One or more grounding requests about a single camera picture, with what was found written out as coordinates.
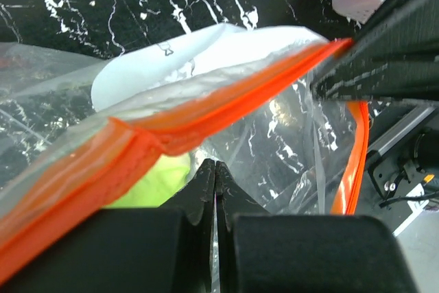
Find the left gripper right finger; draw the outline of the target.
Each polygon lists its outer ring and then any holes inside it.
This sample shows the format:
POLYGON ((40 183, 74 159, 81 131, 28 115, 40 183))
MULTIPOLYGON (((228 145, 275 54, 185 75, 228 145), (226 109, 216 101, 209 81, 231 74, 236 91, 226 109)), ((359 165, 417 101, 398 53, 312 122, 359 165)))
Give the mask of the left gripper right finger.
POLYGON ((367 216, 272 215, 217 162, 222 292, 416 292, 392 232, 367 216))

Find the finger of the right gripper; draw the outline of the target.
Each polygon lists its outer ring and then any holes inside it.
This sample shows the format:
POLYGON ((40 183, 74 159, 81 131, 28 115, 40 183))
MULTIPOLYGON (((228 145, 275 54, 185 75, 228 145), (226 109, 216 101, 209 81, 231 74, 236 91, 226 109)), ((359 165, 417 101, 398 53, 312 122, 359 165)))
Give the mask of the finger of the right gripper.
POLYGON ((438 100, 438 0, 385 0, 311 83, 317 99, 438 100))

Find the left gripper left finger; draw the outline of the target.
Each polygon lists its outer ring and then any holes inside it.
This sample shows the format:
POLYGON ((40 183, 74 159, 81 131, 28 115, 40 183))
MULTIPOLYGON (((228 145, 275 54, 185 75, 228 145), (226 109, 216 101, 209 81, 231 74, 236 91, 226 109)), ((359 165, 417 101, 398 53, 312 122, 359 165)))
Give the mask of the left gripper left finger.
POLYGON ((209 292, 215 161, 157 208, 97 212, 2 292, 209 292))

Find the green fake cabbage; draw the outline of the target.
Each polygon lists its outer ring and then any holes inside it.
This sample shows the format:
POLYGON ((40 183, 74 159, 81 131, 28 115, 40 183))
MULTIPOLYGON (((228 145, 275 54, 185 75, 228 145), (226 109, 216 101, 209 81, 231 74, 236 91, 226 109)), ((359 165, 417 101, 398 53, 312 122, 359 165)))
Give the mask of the green fake cabbage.
POLYGON ((104 208, 159 207, 186 185, 190 170, 191 158, 188 153, 180 156, 162 155, 126 194, 104 208))

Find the clear zip top bag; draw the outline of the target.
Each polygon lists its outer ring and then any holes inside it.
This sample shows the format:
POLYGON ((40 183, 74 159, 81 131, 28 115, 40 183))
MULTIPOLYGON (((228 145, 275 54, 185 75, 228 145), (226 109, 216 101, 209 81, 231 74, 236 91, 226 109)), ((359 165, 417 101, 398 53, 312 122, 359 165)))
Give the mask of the clear zip top bag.
POLYGON ((203 47, 214 65, 233 41, 250 60, 173 83, 177 99, 153 111, 151 91, 138 93, 88 118, 60 137, 1 192, 1 281, 6 282, 63 235, 126 194, 163 155, 179 156, 254 112, 353 41, 331 42, 292 27, 221 35, 203 47))

